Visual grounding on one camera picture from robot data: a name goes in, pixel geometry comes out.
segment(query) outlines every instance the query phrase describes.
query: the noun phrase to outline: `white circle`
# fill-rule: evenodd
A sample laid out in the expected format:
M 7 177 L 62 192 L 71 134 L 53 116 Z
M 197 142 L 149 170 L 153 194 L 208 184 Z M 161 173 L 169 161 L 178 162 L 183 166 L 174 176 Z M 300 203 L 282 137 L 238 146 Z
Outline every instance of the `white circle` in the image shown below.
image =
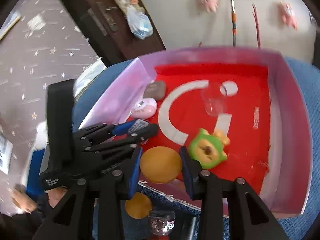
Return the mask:
M 235 82 L 228 80 L 222 83 L 222 85 L 226 88 L 227 96 L 234 96 L 238 92 L 238 86 Z

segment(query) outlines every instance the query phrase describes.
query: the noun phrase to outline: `green toy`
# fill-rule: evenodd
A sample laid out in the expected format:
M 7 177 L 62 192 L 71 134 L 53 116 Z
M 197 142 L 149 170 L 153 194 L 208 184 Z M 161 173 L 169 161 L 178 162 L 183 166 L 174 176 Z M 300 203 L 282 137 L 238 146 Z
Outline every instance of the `green toy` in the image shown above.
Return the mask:
M 192 159 L 200 162 L 203 169 L 211 169 L 228 159 L 223 147 L 229 144 L 230 139 L 221 130 L 210 135 L 200 128 L 198 135 L 189 145 L 189 154 Z

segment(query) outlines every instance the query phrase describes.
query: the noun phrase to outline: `white star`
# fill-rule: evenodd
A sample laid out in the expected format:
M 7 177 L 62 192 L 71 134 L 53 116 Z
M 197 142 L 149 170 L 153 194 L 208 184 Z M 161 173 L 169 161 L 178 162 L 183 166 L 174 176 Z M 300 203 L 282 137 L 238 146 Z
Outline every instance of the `white star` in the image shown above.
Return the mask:
M 33 114 L 31 114 L 31 116 L 32 116 L 32 120 L 37 120 L 37 114 L 33 111 Z
M 81 33 L 81 31 L 80 31 L 80 29 L 79 29 L 79 27 L 78 27 L 78 26 L 75 26 L 74 30 L 75 30 L 76 32 Z

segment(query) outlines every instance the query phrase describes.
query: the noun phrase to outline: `yellow ball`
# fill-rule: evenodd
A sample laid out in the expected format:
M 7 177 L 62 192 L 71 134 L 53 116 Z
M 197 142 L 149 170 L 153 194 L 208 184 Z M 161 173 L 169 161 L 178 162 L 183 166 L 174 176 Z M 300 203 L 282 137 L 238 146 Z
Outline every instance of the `yellow ball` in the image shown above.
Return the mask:
M 151 200 L 140 192 L 136 192 L 131 200 L 126 200 L 124 206 L 128 215 L 135 219 L 148 216 L 152 209 Z
M 151 182 L 167 183 L 180 174 L 182 160 L 179 154 L 171 148 L 153 147 L 142 155 L 140 169 Z

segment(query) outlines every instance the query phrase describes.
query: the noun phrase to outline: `black strap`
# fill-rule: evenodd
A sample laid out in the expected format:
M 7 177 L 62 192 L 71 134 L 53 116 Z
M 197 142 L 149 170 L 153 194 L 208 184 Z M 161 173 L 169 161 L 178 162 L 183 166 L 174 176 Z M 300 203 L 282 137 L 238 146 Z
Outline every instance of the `black strap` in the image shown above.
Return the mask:
M 74 80 L 52 84 L 47 94 L 47 123 L 50 165 L 62 168 L 73 159 L 72 108 Z

